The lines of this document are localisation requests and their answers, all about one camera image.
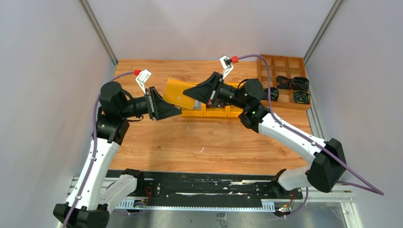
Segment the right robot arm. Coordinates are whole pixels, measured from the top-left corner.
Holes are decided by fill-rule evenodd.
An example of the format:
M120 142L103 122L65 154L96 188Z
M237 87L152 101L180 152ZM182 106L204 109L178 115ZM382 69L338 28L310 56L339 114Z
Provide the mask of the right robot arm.
M185 89L183 94L205 105L222 101L242 109L239 119L246 128L279 141L309 164L280 170L269 184L269 191L277 196L301 187L329 193L345 172L341 143L334 138L326 141L314 137L280 119L261 103L266 92L258 79L245 79L235 88L214 72L206 81Z

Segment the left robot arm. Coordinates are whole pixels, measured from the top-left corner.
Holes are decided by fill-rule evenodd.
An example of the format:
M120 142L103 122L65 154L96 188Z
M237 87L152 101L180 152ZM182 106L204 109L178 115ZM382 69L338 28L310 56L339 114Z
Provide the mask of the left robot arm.
M102 191L111 161L123 143L131 122L148 115L158 121L181 114L181 109L163 100L154 87L134 98L116 82L101 87L93 114L93 138L77 184L65 203L54 207L54 216L65 228L105 228L110 215L128 195L150 197L144 173L126 169Z

